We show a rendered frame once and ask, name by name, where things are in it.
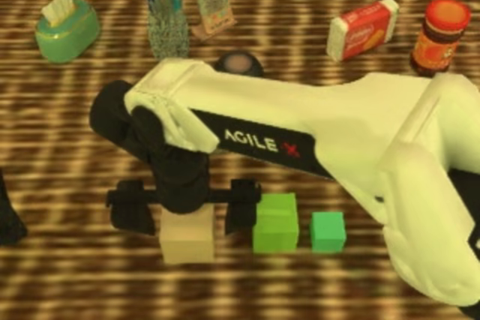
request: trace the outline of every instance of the cube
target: cube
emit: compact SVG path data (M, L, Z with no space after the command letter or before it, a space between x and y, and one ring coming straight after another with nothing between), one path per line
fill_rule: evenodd
M253 252L295 251L300 232L295 194L263 194L256 209Z
M215 207L204 204L190 214L162 208L159 241L163 263L200 264L215 261Z
M347 239L344 213L341 211L312 213L310 237L312 251L315 253L340 253Z

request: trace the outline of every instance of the green block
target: green block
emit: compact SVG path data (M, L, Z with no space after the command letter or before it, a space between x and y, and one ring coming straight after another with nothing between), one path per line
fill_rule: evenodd
M256 209L253 252L295 251L300 232L295 194L264 194Z
M82 54L100 34L94 8L84 0L73 0L76 10L62 24L50 26L42 16L35 39L41 55L52 63L66 63Z
M344 213L340 211L312 213L310 237L315 253L340 253L347 239Z

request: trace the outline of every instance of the small green cube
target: small green cube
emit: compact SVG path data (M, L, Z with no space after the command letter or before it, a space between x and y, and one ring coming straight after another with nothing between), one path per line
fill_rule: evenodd
M263 194L256 209L253 252L295 251L300 232L295 194Z
M312 213L310 237L312 251L315 253L340 253L347 239L344 213L340 211Z

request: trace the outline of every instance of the brown jar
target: brown jar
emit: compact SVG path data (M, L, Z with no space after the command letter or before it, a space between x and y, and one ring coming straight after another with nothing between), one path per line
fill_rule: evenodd
M410 56L413 70L420 76L447 71L471 16L458 0L431 1Z

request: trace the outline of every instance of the wooden table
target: wooden table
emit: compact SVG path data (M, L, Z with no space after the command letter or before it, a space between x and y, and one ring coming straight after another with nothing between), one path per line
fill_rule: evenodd
M258 178L265 191L298 198L298 252L252 256L248 236L221 238L214 265L167 267L156 238L112 229L105 193L147 168L93 134L87 114L100 87L135 82L154 64L143 0L89 0L103 24L99 41L66 65L46 63L34 40L49 0L0 0L0 164L30 235L0 249L1 320L463 319L419 295L392 270L380 227L335 182L234 154L212 160L213 185ZM333 85L370 71L409 73L408 56L428 0L398 0L394 40L334 64L325 55L329 20L372 0L232 0L238 25L191 55L214 61L243 47L267 77ZM187 11L195 22L193 0ZM479 84L479 12L452 71ZM336 256L309 252L312 211L345 213L348 242ZM218 231L225 209L218 207Z

